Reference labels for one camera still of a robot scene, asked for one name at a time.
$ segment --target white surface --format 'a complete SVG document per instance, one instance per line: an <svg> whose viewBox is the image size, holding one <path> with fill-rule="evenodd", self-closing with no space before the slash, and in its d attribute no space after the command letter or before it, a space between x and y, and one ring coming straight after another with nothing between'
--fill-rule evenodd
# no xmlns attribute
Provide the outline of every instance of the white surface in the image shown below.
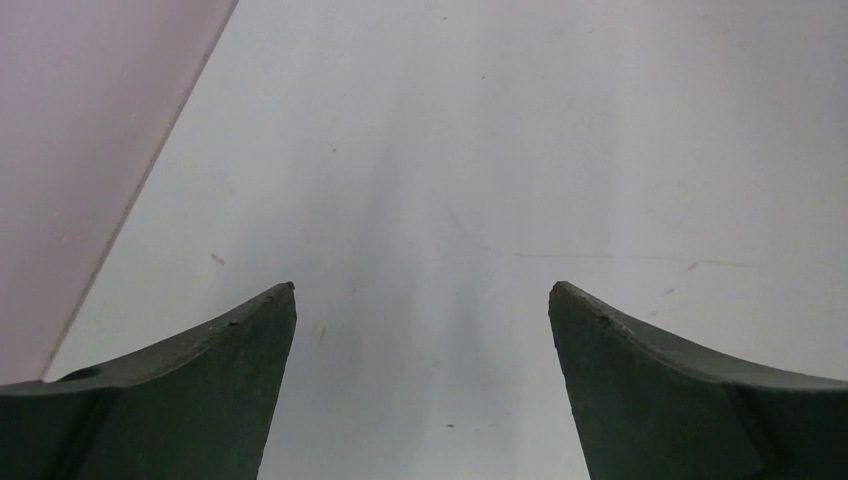
<svg viewBox="0 0 848 480"><path fill-rule="evenodd" d="M847 56L846 2L245 0L52 376L292 280L262 478L354 480L586 478L559 279L848 378Z"/></svg>

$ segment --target scuff mark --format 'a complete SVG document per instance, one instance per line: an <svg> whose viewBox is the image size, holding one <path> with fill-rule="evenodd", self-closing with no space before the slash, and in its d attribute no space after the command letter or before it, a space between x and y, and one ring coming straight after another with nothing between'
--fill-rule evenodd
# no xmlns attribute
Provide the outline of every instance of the scuff mark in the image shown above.
<svg viewBox="0 0 848 480"><path fill-rule="evenodd" d="M659 261L659 262L675 262L675 263L691 263L687 270L694 270L700 264L710 264L721 267L733 268L754 268L754 265L747 263L727 262L724 260L714 259L698 259L691 257L674 257L666 255L592 255L585 253L547 253L547 252L514 252L505 251L494 248L480 241L476 235L472 234L465 228L462 222L457 218L456 214L450 207L446 208L448 218L454 227L465 237L474 247L483 252L488 252L494 255L503 257L516 258L561 258L561 259L579 259L579 260L631 260L631 261Z"/></svg>

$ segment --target green metal piece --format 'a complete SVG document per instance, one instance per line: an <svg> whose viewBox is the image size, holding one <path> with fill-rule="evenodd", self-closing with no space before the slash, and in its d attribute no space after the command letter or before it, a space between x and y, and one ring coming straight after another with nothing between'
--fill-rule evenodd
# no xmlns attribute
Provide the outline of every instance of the green metal piece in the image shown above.
<svg viewBox="0 0 848 480"><path fill-rule="evenodd" d="M0 387L0 479L255 479L295 323L282 284L57 382Z"/></svg>
<svg viewBox="0 0 848 480"><path fill-rule="evenodd" d="M721 354L564 282L549 314L593 479L848 478L848 383Z"/></svg>

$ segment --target pink wall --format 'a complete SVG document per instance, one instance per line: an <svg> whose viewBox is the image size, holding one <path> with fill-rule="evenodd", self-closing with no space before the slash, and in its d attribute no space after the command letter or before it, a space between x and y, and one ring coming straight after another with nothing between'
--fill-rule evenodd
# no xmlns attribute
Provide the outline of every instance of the pink wall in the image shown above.
<svg viewBox="0 0 848 480"><path fill-rule="evenodd" d="M43 373L235 3L3 3L0 384Z"/></svg>

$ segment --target small hole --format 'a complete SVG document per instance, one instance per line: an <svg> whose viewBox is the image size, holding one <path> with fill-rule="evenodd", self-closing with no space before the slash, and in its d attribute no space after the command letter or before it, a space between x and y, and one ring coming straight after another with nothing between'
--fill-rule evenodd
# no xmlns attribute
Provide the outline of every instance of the small hole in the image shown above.
<svg viewBox="0 0 848 480"><path fill-rule="evenodd" d="M77 370L76 372L71 372L64 377L60 378L60 382L70 382L73 380L84 380L86 378L96 377L100 375L100 369L97 367L88 367L83 368L82 370Z"/></svg>

